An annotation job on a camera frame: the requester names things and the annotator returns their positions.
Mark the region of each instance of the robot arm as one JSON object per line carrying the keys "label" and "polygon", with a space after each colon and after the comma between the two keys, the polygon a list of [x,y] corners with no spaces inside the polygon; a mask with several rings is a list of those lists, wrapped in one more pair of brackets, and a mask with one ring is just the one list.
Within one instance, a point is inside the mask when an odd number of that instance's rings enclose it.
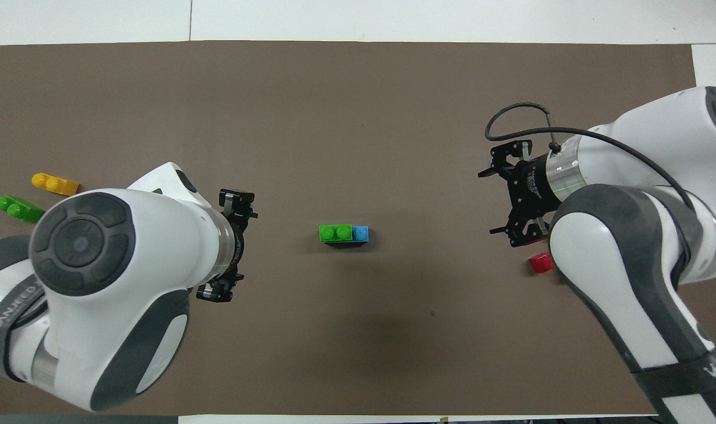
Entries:
{"label": "robot arm", "polygon": [[242,279],[252,201],[223,190],[222,214],[168,163],[59,202],[29,241],[0,240],[0,373],[86,410],[144,392],[180,346],[189,290],[229,301]]}
{"label": "robot arm", "polygon": [[[492,233],[512,246],[549,237],[555,266],[665,422],[716,422],[716,345],[675,292],[716,276],[716,88],[672,94],[592,131],[624,150],[587,131],[534,160],[529,140],[492,148],[479,176],[504,177],[513,206]],[[543,216],[554,210],[550,226]]]}

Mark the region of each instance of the yellow lego brick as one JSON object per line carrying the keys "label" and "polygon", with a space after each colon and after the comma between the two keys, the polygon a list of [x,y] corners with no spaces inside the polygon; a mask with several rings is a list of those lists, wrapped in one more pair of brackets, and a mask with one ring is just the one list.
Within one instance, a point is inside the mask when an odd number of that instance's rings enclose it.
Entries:
{"label": "yellow lego brick", "polygon": [[77,188],[80,187],[79,183],[43,174],[43,172],[39,172],[38,174],[32,176],[30,182],[38,188],[43,188],[43,190],[52,191],[53,193],[65,196],[74,195],[77,192]]}

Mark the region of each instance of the black cable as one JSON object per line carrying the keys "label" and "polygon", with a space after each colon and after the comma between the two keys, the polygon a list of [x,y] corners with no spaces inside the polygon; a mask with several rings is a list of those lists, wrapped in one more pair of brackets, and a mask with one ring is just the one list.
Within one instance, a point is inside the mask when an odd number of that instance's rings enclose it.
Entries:
{"label": "black cable", "polygon": [[28,324],[34,319],[37,319],[37,317],[40,316],[40,314],[43,314],[43,312],[48,309],[48,303],[44,300],[43,302],[40,302],[35,308],[30,309],[29,311],[26,311],[24,314],[22,314],[21,317],[19,317],[18,320],[15,321],[10,327],[10,330],[16,330],[23,325]]}
{"label": "black cable", "polygon": [[690,201],[690,197],[687,195],[686,191],[683,190],[682,186],[674,179],[671,175],[667,174],[667,171],[664,171],[662,167],[658,166],[656,162],[649,159],[646,155],[643,153],[638,152],[638,150],[635,150],[632,147],[629,147],[628,145],[623,144],[619,140],[615,140],[612,137],[605,136],[603,134],[600,134],[599,132],[594,131],[587,131],[587,130],[581,130],[579,128],[569,128],[569,127],[547,127],[547,128],[531,128],[529,130],[524,131],[517,131],[517,132],[511,132],[510,134],[504,134],[501,136],[492,136],[491,132],[491,126],[492,124],[497,121],[497,119],[503,115],[503,113],[513,110],[517,107],[533,107],[538,108],[538,110],[541,110],[546,115],[546,119],[548,122],[551,121],[549,111],[542,107],[539,104],[528,104],[527,102],[523,102],[522,104],[512,104],[509,105],[506,108],[503,108],[502,110],[495,113],[494,116],[489,120],[489,123],[486,124],[486,130],[484,131],[484,136],[489,141],[506,141],[517,137],[524,137],[529,136],[533,134],[555,134],[561,133],[561,134],[577,134],[587,137],[595,138],[596,140],[601,140],[605,143],[608,143],[610,145],[613,145],[616,148],[619,148],[620,150],[629,153],[630,155],[634,156],[638,160],[642,161],[644,164],[646,164],[648,167],[653,169],[657,174],[659,174],[662,178],[667,180],[669,185],[680,195],[683,203],[685,206],[688,207],[688,209],[692,210],[695,214],[695,208],[694,205],[692,205],[692,201]]}

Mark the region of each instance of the brown paper surface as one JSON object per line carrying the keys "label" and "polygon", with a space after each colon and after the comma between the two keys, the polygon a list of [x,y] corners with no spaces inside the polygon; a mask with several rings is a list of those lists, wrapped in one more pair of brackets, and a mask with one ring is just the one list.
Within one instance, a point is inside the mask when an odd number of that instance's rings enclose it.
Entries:
{"label": "brown paper surface", "polygon": [[[530,271],[546,244],[488,234],[509,199],[476,172],[511,102],[590,128],[693,85],[686,45],[0,47],[0,196],[51,207],[37,172],[91,190],[166,161],[212,203],[256,193],[234,300],[191,300],[169,370],[108,413],[649,413],[587,308]],[[517,111],[494,131],[542,125]],[[371,242],[320,244],[331,223]],[[0,237],[31,230],[0,212]],[[714,282],[683,295],[716,340]],[[81,412],[0,377],[0,413]]]}

